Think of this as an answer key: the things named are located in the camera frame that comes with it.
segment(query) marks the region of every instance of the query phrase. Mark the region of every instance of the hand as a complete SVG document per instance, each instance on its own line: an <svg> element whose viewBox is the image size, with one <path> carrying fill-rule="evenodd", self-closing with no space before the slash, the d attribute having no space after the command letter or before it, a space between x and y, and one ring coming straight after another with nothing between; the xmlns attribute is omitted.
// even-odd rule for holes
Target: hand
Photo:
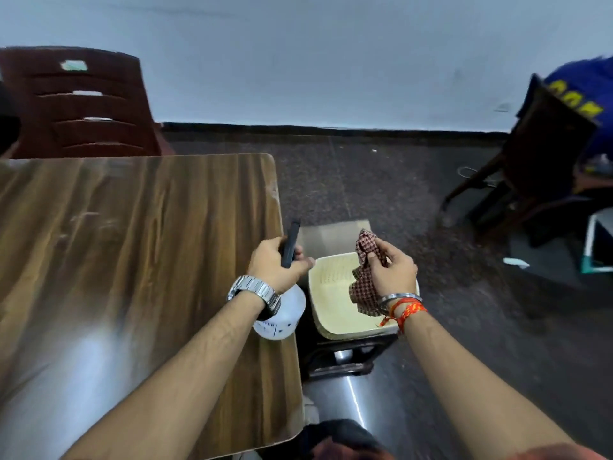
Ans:
<svg viewBox="0 0 613 460"><path fill-rule="evenodd" d="M263 240L251 254L251 261L247 274L254 276L271 286L279 295L292 287L300 276L304 275L313 266L313 258L305 258L302 247L296 245L296 259L289 268L281 266L281 254L279 246L282 237Z"/></svg>
<svg viewBox="0 0 613 460"><path fill-rule="evenodd" d="M373 285L382 297L389 294L417 292L418 267L413 258L405 255L399 248L391 243L375 239L377 247L391 260L391 264L385 268L374 252L368 254L368 264L373 273Z"/></svg>

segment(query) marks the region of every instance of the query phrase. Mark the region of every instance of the black handle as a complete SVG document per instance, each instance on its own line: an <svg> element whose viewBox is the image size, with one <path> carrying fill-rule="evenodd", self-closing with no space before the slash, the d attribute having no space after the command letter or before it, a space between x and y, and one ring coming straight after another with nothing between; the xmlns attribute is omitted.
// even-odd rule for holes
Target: black handle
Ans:
<svg viewBox="0 0 613 460"><path fill-rule="evenodd" d="M287 239L281 242L279 253L281 254L281 266L289 268L296 256L296 240L300 231L300 220L292 221L292 225L287 230Z"/></svg>

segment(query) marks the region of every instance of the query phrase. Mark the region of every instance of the red checkered cloth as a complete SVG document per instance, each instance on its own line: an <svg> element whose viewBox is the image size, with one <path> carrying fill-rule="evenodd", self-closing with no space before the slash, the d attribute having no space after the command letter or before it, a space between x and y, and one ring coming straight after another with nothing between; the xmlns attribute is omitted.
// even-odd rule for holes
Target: red checkered cloth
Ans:
<svg viewBox="0 0 613 460"><path fill-rule="evenodd" d="M381 264L387 267L387 258L377 247L376 237L375 234L366 229L360 231L356 242L356 253L360 259L360 266L352 271L356 282L349 286L349 297L353 303L357 304L357 311L369 317L378 317L381 312L377 308L378 295L373 285L373 276L367 255L372 251L375 252Z"/></svg>

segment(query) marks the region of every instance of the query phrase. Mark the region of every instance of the metal bracelet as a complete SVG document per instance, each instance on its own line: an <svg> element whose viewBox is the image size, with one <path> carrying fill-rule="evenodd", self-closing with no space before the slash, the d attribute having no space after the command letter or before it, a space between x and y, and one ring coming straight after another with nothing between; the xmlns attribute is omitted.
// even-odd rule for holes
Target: metal bracelet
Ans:
<svg viewBox="0 0 613 460"><path fill-rule="evenodd" d="M379 311L381 312L381 315L387 315L389 313L389 310L387 309L387 304L389 302L395 299L404 299L404 298L415 299L420 302L423 302L419 295L410 294L408 292L400 292L397 294L384 295L379 300L377 300L377 305L379 306Z"/></svg>

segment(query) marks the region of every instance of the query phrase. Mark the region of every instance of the brown plastic chair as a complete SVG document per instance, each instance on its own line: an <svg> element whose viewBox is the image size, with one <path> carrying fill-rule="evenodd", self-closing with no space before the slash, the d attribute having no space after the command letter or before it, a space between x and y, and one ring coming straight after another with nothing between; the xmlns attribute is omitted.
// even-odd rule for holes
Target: brown plastic chair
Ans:
<svg viewBox="0 0 613 460"><path fill-rule="evenodd" d="M533 75L519 120L501 152L451 192L442 209L469 188L486 186L485 179L502 170L504 180L495 187L468 218L477 223L503 197L512 194L514 211L494 223L478 226L482 235L496 237L537 213L557 208L580 197L569 196L573 168L598 125L558 99Z"/></svg>
<svg viewBox="0 0 613 460"><path fill-rule="evenodd" d="M64 46L0 49L21 118L12 158L174 154L154 123L134 56Z"/></svg>

